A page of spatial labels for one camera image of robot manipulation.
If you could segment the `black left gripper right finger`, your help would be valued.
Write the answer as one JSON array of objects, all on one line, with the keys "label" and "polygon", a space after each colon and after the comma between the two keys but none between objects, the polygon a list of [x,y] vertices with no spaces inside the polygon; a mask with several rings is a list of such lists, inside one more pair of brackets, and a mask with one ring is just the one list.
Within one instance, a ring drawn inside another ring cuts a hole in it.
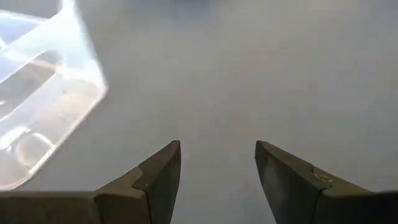
[{"label": "black left gripper right finger", "polygon": [[266,141],[256,142],[255,162],[277,224],[312,224],[326,193],[338,198],[371,193]]}]

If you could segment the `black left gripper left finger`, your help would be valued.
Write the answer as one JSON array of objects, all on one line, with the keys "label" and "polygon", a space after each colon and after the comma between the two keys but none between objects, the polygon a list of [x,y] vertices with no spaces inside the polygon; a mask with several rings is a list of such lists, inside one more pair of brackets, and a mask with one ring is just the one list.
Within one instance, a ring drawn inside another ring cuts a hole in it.
[{"label": "black left gripper left finger", "polygon": [[180,141],[95,191],[101,224],[170,224],[181,172]]}]

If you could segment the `clear plastic basket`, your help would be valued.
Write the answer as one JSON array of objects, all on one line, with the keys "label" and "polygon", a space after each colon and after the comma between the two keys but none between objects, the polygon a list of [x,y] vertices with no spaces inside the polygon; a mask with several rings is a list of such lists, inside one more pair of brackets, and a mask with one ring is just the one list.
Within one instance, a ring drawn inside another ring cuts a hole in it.
[{"label": "clear plastic basket", "polygon": [[0,192],[31,179],[107,90],[77,0],[0,0]]}]

